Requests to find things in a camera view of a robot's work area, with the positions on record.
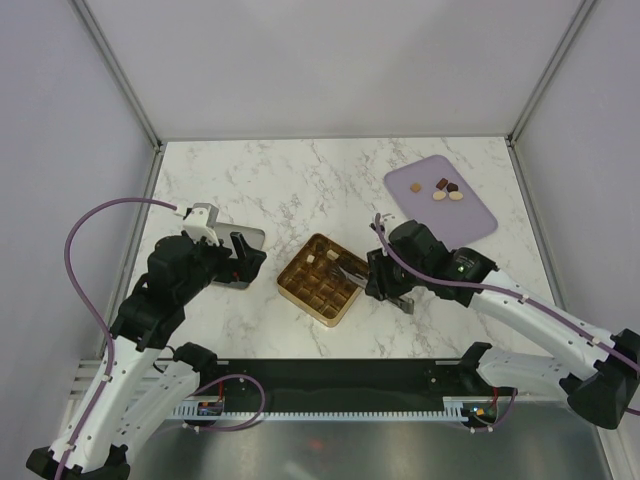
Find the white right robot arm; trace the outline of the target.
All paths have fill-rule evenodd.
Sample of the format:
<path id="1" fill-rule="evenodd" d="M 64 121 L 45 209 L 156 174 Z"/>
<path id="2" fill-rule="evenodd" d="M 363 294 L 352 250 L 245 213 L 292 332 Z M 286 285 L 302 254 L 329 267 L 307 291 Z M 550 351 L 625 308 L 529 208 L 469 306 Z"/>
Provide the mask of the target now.
<path id="1" fill-rule="evenodd" d="M 635 412 L 630 404 L 639 388 L 638 333 L 614 334 L 569 314 L 479 252 L 448 249 L 414 220 L 387 232 L 376 214 L 370 227 L 381 246 L 367 254 L 368 296 L 391 300 L 423 287 L 441 300 L 503 322 L 546 352 L 514 354 L 475 344 L 467 352 L 471 361 L 456 372 L 463 391 L 476 395 L 491 386 L 541 394 L 607 430 Z"/>

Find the metal tongs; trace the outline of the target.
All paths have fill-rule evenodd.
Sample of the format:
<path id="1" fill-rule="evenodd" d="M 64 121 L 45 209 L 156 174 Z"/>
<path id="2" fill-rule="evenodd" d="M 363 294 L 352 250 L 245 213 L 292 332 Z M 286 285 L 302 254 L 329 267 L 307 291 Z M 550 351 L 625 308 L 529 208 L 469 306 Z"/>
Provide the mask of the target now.
<path id="1" fill-rule="evenodd" d="M 367 287 L 367 279 L 360 274 L 353 274 L 345 270 L 343 267 L 339 265 L 334 265 L 329 269 L 330 273 L 333 276 L 336 276 L 342 280 L 349 281 L 352 284 L 356 285 L 358 288 L 362 290 L 366 290 Z M 414 314 L 414 300 L 411 298 L 405 297 L 384 297 L 383 301 L 394 305 L 396 308 L 401 310 L 403 313 L 407 315 Z"/>

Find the silver tin lid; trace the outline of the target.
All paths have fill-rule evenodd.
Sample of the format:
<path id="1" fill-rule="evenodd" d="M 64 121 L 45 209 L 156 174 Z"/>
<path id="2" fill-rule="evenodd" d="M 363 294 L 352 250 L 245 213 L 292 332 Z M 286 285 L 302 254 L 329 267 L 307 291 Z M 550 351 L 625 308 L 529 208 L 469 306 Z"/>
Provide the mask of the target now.
<path id="1" fill-rule="evenodd" d="M 228 223 L 218 223 L 215 232 L 222 246 L 231 251 L 228 259 L 231 269 L 220 274 L 212 284 L 236 290 L 248 288 L 267 258 L 263 250 L 265 232 Z"/>

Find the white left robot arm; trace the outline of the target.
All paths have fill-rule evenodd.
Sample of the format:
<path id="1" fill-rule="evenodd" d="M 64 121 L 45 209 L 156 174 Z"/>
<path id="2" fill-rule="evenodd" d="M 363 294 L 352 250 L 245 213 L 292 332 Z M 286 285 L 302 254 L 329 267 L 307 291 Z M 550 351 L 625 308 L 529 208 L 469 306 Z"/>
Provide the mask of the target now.
<path id="1" fill-rule="evenodd" d="M 43 479 L 125 479 L 134 450 L 146 443 L 171 410 L 193 394 L 208 394 L 219 380 L 217 356 L 186 343 L 177 349 L 155 388 L 133 395 L 186 318 L 185 307 L 212 283 L 251 283 L 267 258 L 239 232 L 232 245 L 164 237 L 147 271 L 107 328 L 100 368 L 63 435 L 33 450 L 26 467 Z"/>

